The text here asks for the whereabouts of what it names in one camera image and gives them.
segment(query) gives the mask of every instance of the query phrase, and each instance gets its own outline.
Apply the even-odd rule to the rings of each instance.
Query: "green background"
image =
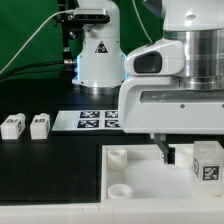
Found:
[[[137,20],[132,0],[114,0],[121,14],[121,49],[128,54],[133,49],[147,44]],[[142,21],[150,37],[155,41],[162,37],[162,21],[152,15],[136,0]],[[25,41],[40,24],[58,11],[57,0],[0,0],[0,70],[15,55]],[[82,39],[71,42],[73,55],[82,49]],[[7,69],[15,67],[62,60],[62,40],[60,26],[53,27],[49,22],[19,57]],[[35,78],[56,77],[56,74],[35,75]]]

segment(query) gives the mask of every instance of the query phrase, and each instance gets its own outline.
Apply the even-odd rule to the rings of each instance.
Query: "small white block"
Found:
[[[47,139],[50,130],[50,116],[48,114],[36,115],[30,125],[31,138]]]
[[[1,125],[3,140],[16,140],[25,129],[25,115],[10,115]]]

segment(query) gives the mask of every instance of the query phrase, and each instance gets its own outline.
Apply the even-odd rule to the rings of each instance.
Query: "white plastic casing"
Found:
[[[36,115],[30,125],[31,138],[47,139],[50,130],[50,116],[48,114]]]
[[[1,125],[3,140],[16,140],[25,129],[25,115],[10,115]]]
[[[163,8],[166,8],[166,31],[224,28],[223,0],[163,0]]]
[[[162,69],[156,75],[173,75],[179,73],[185,65],[184,45],[180,41],[161,39],[153,45],[146,45],[132,51],[125,61],[125,71],[129,75],[149,76],[149,73],[136,73],[134,62],[138,56],[158,52],[162,57]]]
[[[120,86],[125,80],[125,55],[120,49],[120,12],[113,1],[78,0],[80,8],[106,9],[110,22],[85,25],[83,49],[77,57],[76,85],[90,88]],[[106,51],[99,53],[100,46]]]

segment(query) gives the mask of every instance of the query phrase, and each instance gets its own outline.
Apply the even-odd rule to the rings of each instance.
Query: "black logo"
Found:
[[[108,53],[103,41],[100,42],[99,46],[97,47],[95,53],[103,53],[103,54],[106,54]]]

